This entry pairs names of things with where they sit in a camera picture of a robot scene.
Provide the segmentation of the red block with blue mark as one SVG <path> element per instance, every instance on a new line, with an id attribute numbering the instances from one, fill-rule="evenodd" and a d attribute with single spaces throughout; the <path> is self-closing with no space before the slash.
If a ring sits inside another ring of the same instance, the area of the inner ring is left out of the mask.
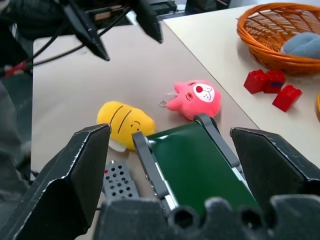
<path id="1" fill-rule="evenodd" d="M 264 85 L 265 94 L 277 94 L 286 82 L 285 75 L 279 70 L 270 70 L 266 73 L 267 81 Z"/>

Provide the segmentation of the green conveyor belt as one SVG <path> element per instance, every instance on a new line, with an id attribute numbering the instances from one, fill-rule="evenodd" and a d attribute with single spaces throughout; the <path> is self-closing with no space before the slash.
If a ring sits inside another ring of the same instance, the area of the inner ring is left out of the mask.
<path id="1" fill-rule="evenodd" d="M 151 135 L 137 132 L 132 138 L 158 199 L 170 197 L 174 206 L 189 206 L 200 216 L 210 198 L 223 198 L 236 210 L 259 206 L 239 169 L 240 161 L 207 115 Z"/>

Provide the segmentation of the yellow plush toy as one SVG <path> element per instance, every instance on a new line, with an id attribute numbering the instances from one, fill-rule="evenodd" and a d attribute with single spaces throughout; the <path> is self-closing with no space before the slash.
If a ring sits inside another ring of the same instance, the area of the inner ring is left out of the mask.
<path id="1" fill-rule="evenodd" d="M 135 149 L 132 134 L 142 132 L 148 136 L 156 132 L 155 121 L 144 111 L 119 101 L 106 102 L 96 122 L 110 125 L 109 146 L 117 152 Z"/>

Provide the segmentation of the red connector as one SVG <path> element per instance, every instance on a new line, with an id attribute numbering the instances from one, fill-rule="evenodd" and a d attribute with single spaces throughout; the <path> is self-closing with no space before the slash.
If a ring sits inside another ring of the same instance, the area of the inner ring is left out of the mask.
<path id="1" fill-rule="evenodd" d="M 27 69 L 26 61 L 22 61 L 19 64 L 14 66 L 6 65 L 4 67 L 4 76 L 10 77 L 10 76 L 13 76 L 14 74 L 23 73 L 26 69 Z"/>

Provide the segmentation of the pink plush toy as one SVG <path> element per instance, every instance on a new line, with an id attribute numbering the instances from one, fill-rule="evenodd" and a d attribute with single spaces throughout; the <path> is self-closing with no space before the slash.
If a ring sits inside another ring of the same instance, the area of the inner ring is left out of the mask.
<path id="1" fill-rule="evenodd" d="M 178 112 L 189 120 L 194 116 L 206 114 L 215 117 L 221 110 L 222 96 L 219 90 L 208 80 L 190 80 L 176 82 L 173 85 L 175 96 L 170 101 L 163 100 L 160 106 Z"/>

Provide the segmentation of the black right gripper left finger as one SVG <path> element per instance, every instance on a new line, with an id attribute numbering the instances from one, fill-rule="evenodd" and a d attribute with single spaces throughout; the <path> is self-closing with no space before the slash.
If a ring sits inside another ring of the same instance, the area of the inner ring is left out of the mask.
<path id="1" fill-rule="evenodd" d="M 74 133 L 8 218 L 0 213 L 0 240 L 75 240 L 86 234 L 102 191 L 110 134 L 109 124 Z"/>

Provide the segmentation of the blue plush toy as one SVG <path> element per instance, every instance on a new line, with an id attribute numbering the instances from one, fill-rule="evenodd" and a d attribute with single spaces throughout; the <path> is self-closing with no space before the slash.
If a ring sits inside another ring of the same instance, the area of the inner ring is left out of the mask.
<path id="1" fill-rule="evenodd" d="M 299 33 L 287 40 L 280 52 L 320 60 L 320 34 L 313 32 Z"/>

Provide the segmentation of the grey perforated control box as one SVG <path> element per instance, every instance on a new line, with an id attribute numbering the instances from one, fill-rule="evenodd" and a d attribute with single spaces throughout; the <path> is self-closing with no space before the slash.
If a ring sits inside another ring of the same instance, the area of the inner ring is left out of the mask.
<path id="1" fill-rule="evenodd" d="M 105 166 L 102 192 L 108 201 L 140 197 L 125 161 L 110 162 Z"/>

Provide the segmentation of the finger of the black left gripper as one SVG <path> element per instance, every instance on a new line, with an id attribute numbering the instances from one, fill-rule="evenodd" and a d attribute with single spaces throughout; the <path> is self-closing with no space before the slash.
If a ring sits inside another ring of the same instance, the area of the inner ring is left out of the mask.
<path id="1" fill-rule="evenodd" d="M 79 9 L 74 0 L 63 0 L 63 12 L 78 40 L 94 55 L 109 61 L 110 57 L 97 33 L 96 26 L 89 16 Z"/>
<path id="2" fill-rule="evenodd" d="M 163 35 L 156 11 L 148 0 L 134 1 L 134 12 L 137 23 L 149 37 L 161 44 L 163 42 Z"/>

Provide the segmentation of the orange wicker basket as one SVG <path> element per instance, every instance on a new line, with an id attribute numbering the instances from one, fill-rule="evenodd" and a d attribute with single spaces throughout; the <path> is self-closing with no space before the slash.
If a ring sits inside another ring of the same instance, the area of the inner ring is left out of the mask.
<path id="1" fill-rule="evenodd" d="M 237 22 L 237 34 L 259 64 L 294 76 L 320 74 L 320 59 L 281 52 L 286 41 L 306 32 L 320 34 L 320 6 L 260 4 L 248 9 Z"/>

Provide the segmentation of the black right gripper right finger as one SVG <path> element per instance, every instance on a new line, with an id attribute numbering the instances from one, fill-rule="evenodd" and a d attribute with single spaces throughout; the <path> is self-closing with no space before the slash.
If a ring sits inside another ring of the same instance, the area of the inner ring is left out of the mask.
<path id="1" fill-rule="evenodd" d="M 276 195 L 320 196 L 320 168 L 276 133 L 233 127 L 235 145 L 247 184 L 261 208 Z"/>

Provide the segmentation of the red toy building block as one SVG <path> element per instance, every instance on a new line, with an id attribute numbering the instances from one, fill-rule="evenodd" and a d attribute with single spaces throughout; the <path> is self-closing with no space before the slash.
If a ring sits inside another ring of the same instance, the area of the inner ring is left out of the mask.
<path id="1" fill-rule="evenodd" d="M 272 104 L 283 112 L 287 112 L 299 99 L 303 92 L 293 85 L 287 85 L 277 94 Z"/>
<path id="2" fill-rule="evenodd" d="M 267 74 L 262 69 L 259 69 L 248 73 L 243 86 L 251 94 L 256 94 L 264 90 L 267 81 Z"/>

